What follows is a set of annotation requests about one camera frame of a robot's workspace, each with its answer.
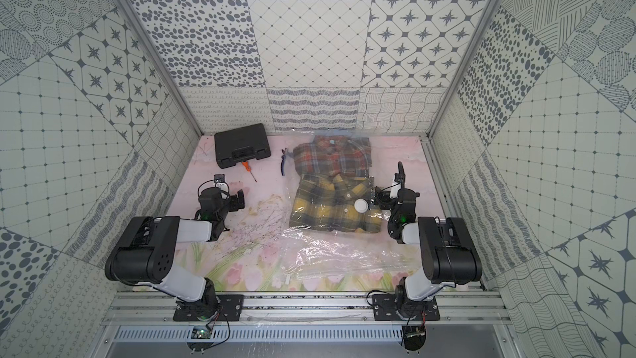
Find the yellow plaid shirt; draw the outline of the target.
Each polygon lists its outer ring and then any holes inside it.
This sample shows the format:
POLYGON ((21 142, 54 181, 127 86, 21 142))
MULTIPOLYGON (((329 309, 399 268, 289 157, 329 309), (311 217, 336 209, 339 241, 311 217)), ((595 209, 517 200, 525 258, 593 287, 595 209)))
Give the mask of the yellow plaid shirt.
POLYGON ((372 177, 334 177, 305 174, 294 198, 289 226, 316 231, 381 232, 384 217, 379 207, 369 205, 360 213, 354 204, 366 203, 375 196, 372 177))

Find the red plaid shirt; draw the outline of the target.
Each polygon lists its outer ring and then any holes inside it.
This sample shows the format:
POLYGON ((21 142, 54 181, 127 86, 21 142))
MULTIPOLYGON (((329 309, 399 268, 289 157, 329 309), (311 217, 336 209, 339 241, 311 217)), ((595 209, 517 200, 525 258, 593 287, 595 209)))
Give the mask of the red plaid shirt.
POLYGON ((292 158, 299 175, 368 177, 373 164, 369 138, 342 135, 318 135, 310 143, 296 146, 292 158))

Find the clear plastic vacuum bag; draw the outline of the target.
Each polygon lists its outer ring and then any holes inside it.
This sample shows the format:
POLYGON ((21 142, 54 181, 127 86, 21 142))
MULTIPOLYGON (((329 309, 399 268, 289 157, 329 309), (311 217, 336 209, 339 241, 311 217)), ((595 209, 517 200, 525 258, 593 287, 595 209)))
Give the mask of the clear plastic vacuum bag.
POLYGON ((397 242, 404 167, 424 170, 414 136, 317 134, 287 156, 296 175, 281 266, 292 279, 411 273, 417 248, 397 242))

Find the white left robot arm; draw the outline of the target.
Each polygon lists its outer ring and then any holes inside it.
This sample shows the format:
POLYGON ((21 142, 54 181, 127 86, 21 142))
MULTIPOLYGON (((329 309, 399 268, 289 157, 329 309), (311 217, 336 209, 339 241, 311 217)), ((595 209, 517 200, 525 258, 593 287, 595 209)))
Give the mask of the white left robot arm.
POLYGON ((216 242, 229 228, 230 212, 245 208, 242 190, 222 187, 199 193, 200 209, 192 220, 179 216, 136 216, 130 220, 104 265, 107 279, 150 286, 179 302, 215 310, 219 304, 211 280, 193 274, 175 260, 177 245, 216 242))

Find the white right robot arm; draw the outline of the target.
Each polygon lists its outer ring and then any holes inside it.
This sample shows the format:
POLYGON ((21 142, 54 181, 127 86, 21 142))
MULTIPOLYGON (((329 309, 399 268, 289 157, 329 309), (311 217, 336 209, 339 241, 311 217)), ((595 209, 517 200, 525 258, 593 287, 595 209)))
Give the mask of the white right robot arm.
POLYGON ((464 219, 416 215, 420 194, 393 185, 375 192, 374 201, 389 212, 389 237, 419 248, 421 268, 396 287, 397 307, 428 302, 445 287, 477 282, 482 264, 464 219))

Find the black plastic tool case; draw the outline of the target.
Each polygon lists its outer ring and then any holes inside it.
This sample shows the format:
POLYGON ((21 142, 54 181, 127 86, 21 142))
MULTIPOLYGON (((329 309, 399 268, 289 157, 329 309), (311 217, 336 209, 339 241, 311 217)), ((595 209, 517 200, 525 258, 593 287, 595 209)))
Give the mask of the black plastic tool case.
POLYGON ((215 159, 221 169, 234 167, 249 160, 271 157, 264 124, 253 124, 214 135, 215 159))

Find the orange handled screwdriver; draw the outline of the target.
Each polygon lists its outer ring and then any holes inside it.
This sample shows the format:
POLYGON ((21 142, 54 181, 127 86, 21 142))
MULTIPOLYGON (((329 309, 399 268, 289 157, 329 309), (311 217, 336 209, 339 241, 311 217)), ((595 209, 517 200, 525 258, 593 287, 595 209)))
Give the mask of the orange handled screwdriver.
POLYGON ((250 174, 250 176, 252 177, 252 179, 253 179, 255 182, 257 182, 258 180, 256 179, 255 175, 253 174, 253 170, 252 170, 252 168, 251 168, 251 166, 250 166, 250 163, 249 163, 249 162, 247 162, 247 161, 245 161, 245 162, 242 162, 242 165, 243 165, 244 169, 245 169, 245 170, 246 170, 246 171, 250 174))

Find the blue handled pliers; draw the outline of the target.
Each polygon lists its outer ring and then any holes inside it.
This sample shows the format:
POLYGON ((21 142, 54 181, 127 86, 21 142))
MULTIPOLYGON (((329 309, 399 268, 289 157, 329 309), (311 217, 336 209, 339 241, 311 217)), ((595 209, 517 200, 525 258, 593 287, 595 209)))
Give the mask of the blue handled pliers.
POLYGON ((289 158, 288 149, 287 148, 282 149, 280 172, 281 172, 281 175, 283 177, 286 174, 286 162, 287 162, 288 158, 289 158))

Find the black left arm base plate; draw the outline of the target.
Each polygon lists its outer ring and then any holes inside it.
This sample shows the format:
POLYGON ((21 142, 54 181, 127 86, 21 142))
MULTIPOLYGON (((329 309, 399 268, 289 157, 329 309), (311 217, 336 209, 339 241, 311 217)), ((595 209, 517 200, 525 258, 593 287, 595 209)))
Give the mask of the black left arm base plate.
POLYGON ((217 294, 210 303, 205 303, 203 300, 197 302, 177 300, 173 320, 175 322, 208 322, 220 314, 222 320, 237 322, 241 317, 244 299, 243 294, 217 294))

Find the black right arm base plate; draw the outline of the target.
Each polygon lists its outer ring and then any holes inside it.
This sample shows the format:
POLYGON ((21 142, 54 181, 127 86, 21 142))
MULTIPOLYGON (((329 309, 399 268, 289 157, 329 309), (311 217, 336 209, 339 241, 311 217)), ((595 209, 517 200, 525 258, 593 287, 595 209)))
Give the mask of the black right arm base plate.
POLYGON ((372 293, 367 296, 374 313, 374 320, 378 322, 390 321, 439 321, 437 301, 413 301, 397 297, 389 293, 372 293))

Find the aluminium mounting rail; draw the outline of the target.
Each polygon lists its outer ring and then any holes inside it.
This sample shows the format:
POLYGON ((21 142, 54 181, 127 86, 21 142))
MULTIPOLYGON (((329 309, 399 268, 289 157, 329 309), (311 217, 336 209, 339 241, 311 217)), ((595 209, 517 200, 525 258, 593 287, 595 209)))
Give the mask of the aluminium mounting rail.
MULTIPOLYGON (((496 292, 446 291, 413 314, 398 313, 385 293, 224 293, 222 318, 232 325, 358 325, 374 323, 432 325, 509 325, 511 319, 496 292)), ((117 293, 104 315, 105 325, 200 325, 175 298, 159 292, 117 293)))

